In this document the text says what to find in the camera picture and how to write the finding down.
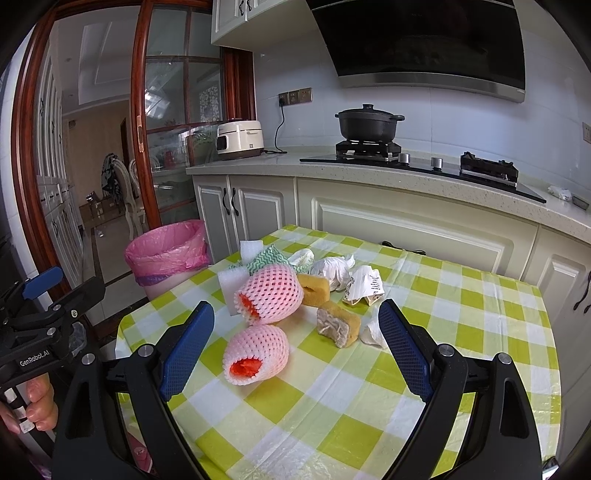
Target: electrical outlet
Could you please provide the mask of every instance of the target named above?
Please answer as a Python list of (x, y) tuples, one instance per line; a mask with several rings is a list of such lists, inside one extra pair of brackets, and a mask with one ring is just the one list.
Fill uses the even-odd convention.
[(292, 90), (291, 92), (283, 92), (278, 95), (279, 100), (283, 99), (283, 105), (295, 105), (296, 103), (308, 103), (312, 101), (312, 89), (302, 88), (300, 90)]
[(290, 92), (290, 105), (295, 105), (296, 103), (300, 103), (300, 91), (294, 90)]
[(587, 143), (591, 143), (591, 126), (583, 122), (583, 140)]
[(287, 93), (287, 92), (280, 93), (278, 96), (279, 96), (279, 101), (283, 100), (283, 106), (290, 104), (290, 94), (289, 93)]
[(312, 89), (302, 88), (300, 89), (300, 103), (307, 103), (312, 101)]

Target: upper cabinet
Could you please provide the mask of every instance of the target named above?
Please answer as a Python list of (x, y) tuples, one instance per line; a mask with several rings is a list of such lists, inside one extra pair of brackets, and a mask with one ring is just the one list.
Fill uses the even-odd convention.
[(317, 29), (306, 0), (214, 0), (212, 44), (262, 49)]

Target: pot lid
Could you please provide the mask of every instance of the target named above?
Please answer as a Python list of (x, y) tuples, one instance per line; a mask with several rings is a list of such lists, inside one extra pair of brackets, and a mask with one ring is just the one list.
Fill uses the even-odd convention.
[(343, 115), (348, 118), (373, 118), (375, 120), (404, 120), (402, 115), (394, 115), (390, 112), (385, 112), (383, 110), (376, 110), (374, 109), (373, 104), (371, 103), (364, 103), (363, 108), (350, 108), (348, 110), (343, 110), (342, 112), (337, 113), (335, 116), (340, 118)]

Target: glass pane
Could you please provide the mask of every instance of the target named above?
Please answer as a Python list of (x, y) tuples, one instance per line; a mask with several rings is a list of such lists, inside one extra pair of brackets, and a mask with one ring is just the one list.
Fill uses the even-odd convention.
[(165, 212), (160, 212), (160, 221), (163, 225), (169, 225), (176, 222), (184, 222), (193, 218), (199, 218), (197, 211), (197, 202), (191, 202), (186, 205), (180, 205)]
[(191, 13), (189, 32), (189, 55), (192, 57), (220, 56), (220, 47), (212, 45), (212, 16), (199, 12)]
[(191, 123), (219, 122), (223, 119), (218, 63), (189, 64), (189, 107)]
[(185, 55), (186, 19), (185, 10), (154, 9), (150, 19), (146, 55)]
[(182, 62), (146, 62), (145, 111), (148, 130), (185, 123)]
[(159, 210), (195, 198), (193, 182), (185, 173), (185, 168), (190, 165), (187, 139), (191, 131), (183, 127), (148, 135), (152, 180)]
[(215, 140), (217, 137), (217, 124), (204, 125), (191, 130), (189, 137), (193, 149), (192, 165), (203, 165), (218, 160)]

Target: door handle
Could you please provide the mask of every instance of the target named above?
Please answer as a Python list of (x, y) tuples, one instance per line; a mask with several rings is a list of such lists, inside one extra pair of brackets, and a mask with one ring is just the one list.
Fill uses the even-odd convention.
[(222, 205), (223, 205), (223, 207), (226, 209), (226, 213), (227, 213), (228, 215), (230, 215), (230, 209), (229, 209), (228, 207), (226, 207), (226, 195), (227, 195), (227, 193), (228, 193), (228, 192), (227, 192), (227, 191), (226, 191), (226, 189), (224, 188), (224, 189), (223, 189), (223, 197), (222, 197)]
[(138, 124), (138, 145), (139, 145), (139, 152), (144, 153), (144, 133), (142, 131), (142, 116), (138, 115), (135, 117), (135, 120)]
[(230, 204), (232, 205), (232, 208), (234, 209), (234, 213), (236, 214), (236, 216), (238, 216), (238, 210), (236, 210), (236, 207), (234, 206), (234, 195), (236, 195), (236, 189), (234, 187), (232, 187), (232, 200), (230, 201)]

